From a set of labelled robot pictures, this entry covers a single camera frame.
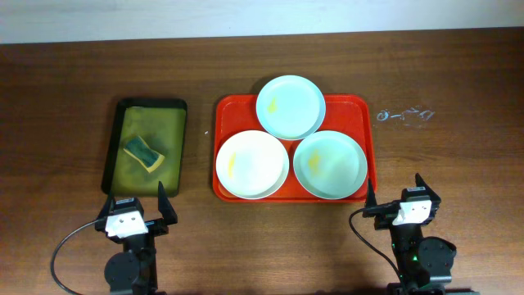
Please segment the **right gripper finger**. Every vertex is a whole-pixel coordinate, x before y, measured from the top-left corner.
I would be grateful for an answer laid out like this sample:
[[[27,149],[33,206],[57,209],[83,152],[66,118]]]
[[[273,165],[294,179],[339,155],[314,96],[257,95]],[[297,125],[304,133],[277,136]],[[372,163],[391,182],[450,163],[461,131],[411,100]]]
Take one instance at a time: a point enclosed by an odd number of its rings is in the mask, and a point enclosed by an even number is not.
[[[426,193],[433,193],[433,190],[429,187],[429,185],[425,182],[425,180],[422,178],[422,176],[417,173],[415,175],[415,188],[417,191],[424,191]]]
[[[373,182],[371,179],[368,179],[368,191],[366,195],[365,206],[366,207],[375,207],[376,205],[377,205],[377,199],[375,196]]]

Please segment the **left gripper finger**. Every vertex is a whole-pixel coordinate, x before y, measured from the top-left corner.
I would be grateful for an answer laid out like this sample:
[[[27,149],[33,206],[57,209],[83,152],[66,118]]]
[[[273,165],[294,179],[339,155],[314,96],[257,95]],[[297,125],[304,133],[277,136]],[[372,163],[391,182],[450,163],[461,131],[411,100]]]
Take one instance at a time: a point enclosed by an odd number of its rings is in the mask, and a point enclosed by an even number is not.
[[[161,213],[166,225],[178,223],[178,216],[169,202],[167,193],[161,181],[158,183],[158,211]]]
[[[102,209],[97,216],[97,222],[105,222],[108,215],[112,212],[115,205],[115,197],[113,193],[108,193],[106,201],[104,202]]]

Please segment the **pale green plate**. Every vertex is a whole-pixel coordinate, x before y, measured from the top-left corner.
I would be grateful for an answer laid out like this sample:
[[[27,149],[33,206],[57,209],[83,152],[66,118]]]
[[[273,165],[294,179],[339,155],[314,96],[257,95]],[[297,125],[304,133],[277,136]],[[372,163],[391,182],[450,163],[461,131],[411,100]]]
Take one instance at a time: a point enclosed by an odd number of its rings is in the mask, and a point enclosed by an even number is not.
[[[324,130],[303,139],[293,156],[299,184],[315,197],[340,200],[357,193],[368,176],[364,150],[350,136]]]

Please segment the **green and yellow sponge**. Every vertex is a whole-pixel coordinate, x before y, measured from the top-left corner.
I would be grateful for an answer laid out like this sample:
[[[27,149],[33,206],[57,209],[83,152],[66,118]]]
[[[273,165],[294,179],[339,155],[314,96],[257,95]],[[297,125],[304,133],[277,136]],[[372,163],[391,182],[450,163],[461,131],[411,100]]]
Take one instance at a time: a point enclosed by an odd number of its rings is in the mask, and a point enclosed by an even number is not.
[[[140,136],[135,136],[124,145],[124,151],[135,159],[148,173],[159,168],[165,156],[151,149]]]

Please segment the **white plate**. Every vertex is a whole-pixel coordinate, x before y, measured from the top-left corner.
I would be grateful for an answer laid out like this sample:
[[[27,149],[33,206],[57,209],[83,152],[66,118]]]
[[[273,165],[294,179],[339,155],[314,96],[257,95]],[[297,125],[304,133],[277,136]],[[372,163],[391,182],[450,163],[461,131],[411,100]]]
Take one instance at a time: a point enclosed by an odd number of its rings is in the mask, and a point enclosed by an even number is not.
[[[244,200],[263,199],[278,191],[289,169],[283,144],[259,130],[242,131],[228,138],[215,160],[219,183]]]

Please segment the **light blue plate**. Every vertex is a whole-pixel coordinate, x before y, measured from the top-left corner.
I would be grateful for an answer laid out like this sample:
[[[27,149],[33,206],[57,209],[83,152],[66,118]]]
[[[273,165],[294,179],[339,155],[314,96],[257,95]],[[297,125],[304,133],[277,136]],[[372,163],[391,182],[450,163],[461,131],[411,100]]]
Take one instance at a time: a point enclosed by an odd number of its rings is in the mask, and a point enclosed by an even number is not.
[[[259,92],[255,112],[261,126],[284,140],[303,139],[323,123],[327,103],[320,89],[298,75],[271,79]]]

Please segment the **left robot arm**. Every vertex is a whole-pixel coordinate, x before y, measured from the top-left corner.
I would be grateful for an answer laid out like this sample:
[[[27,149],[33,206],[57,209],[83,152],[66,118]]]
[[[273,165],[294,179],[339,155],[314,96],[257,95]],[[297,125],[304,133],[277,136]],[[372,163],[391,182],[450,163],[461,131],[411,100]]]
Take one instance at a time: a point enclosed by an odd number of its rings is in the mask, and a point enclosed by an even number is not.
[[[110,293],[118,295],[155,295],[158,289],[155,238],[169,233],[178,222],[162,183],[158,183],[158,211],[161,217],[144,220],[140,200],[131,197],[115,200],[110,193],[95,221],[95,230],[123,247],[106,263],[104,276]]]

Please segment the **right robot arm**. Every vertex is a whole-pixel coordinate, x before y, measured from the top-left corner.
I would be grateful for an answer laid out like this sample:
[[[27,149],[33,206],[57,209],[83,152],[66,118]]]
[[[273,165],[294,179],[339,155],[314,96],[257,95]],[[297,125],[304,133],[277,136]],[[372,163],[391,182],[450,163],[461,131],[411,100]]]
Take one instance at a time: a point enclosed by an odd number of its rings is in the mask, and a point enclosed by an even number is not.
[[[387,230],[396,261],[398,283],[389,283],[388,294],[473,294],[472,290],[446,290],[457,248],[443,238],[425,237],[422,227],[429,225],[440,208],[441,198],[419,175],[415,186],[405,188],[399,200],[377,204],[373,184],[368,191],[363,217],[374,219],[374,229]]]

